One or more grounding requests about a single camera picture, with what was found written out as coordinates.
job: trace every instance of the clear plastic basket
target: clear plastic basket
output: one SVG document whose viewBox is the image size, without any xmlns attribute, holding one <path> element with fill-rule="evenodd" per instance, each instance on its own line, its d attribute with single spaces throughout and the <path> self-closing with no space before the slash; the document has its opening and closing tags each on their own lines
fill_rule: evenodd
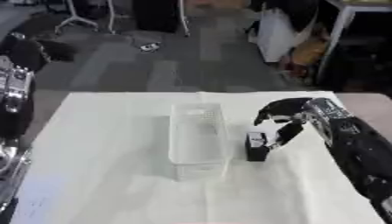
<svg viewBox="0 0 392 224">
<path fill-rule="evenodd" d="M 171 111 L 169 159 L 178 180 L 223 177 L 227 134 L 220 104 L 179 104 Z"/>
</svg>

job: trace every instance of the floor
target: floor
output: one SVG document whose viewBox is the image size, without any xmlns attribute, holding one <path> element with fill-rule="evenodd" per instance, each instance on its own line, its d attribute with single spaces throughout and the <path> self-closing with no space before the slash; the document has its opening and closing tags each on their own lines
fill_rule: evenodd
<svg viewBox="0 0 392 224">
<path fill-rule="evenodd" d="M 0 31 L 12 29 L 32 9 L 0 7 Z M 57 37 L 78 49 L 72 63 L 52 62 L 37 74 L 36 121 L 29 139 L 42 129 L 69 92 L 252 92 L 290 91 L 302 87 L 285 81 L 263 63 L 243 28 L 252 21 L 244 10 L 195 8 L 189 12 L 192 36 L 135 31 L 120 21 L 124 35 L 87 27 L 67 27 Z M 137 47 L 162 42 L 156 52 Z"/>
</svg>

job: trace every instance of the white tablecloth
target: white tablecloth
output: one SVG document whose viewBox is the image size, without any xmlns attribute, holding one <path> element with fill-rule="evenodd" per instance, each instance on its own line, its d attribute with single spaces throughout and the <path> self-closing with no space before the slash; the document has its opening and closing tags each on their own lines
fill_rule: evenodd
<svg viewBox="0 0 392 224">
<path fill-rule="evenodd" d="M 71 94 L 33 145 L 12 224 L 382 223 L 305 131 L 265 163 L 245 133 L 268 102 L 325 92 Z M 218 102 L 235 157 L 225 179 L 178 182 L 168 153 L 175 103 Z"/>
</svg>

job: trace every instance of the black object on floor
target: black object on floor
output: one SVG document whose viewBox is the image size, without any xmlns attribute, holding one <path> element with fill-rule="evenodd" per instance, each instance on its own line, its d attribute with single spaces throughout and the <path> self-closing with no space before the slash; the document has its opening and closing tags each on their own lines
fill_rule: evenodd
<svg viewBox="0 0 392 224">
<path fill-rule="evenodd" d="M 179 27 L 177 0 L 134 0 L 132 9 L 140 30 L 175 32 Z"/>
</svg>

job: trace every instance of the metal robot arm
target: metal robot arm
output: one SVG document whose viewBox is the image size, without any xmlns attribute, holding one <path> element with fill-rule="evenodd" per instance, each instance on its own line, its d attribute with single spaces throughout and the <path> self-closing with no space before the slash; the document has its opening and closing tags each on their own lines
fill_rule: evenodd
<svg viewBox="0 0 392 224">
<path fill-rule="evenodd" d="M 34 110 L 34 73 L 0 56 L 0 213 L 11 203 L 30 163 L 21 143 Z"/>
<path fill-rule="evenodd" d="M 266 158 L 310 122 L 357 192 L 369 199 L 386 223 L 392 223 L 392 144 L 375 129 L 326 98 L 274 101 L 260 110 L 255 125 L 266 119 L 288 124 L 278 131 L 275 143 L 265 141 L 259 154 L 263 151 Z"/>
</svg>

